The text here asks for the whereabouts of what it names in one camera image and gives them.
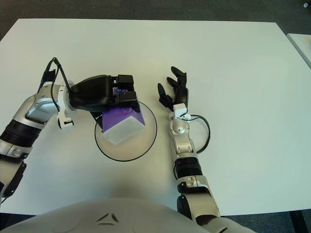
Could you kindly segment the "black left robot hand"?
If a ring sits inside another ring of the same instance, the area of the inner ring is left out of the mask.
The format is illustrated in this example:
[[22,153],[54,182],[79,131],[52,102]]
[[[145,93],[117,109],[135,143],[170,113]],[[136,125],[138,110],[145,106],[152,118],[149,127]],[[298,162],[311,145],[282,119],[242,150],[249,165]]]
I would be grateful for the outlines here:
[[132,75],[98,75],[70,88],[69,102],[75,109],[103,112],[111,108],[132,108],[140,112]]

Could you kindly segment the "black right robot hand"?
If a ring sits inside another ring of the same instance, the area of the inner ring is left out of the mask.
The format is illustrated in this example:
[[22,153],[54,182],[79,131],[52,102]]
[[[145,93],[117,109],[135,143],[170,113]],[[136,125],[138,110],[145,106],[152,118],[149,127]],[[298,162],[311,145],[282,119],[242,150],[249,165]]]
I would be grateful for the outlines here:
[[188,106],[189,91],[186,87],[187,74],[174,66],[171,67],[171,72],[177,78],[177,81],[175,81],[174,79],[167,77],[168,84],[173,88],[174,98],[166,94],[162,84],[158,83],[157,89],[159,93],[159,102],[164,107],[173,111],[173,106],[176,104],[183,103],[186,107]]

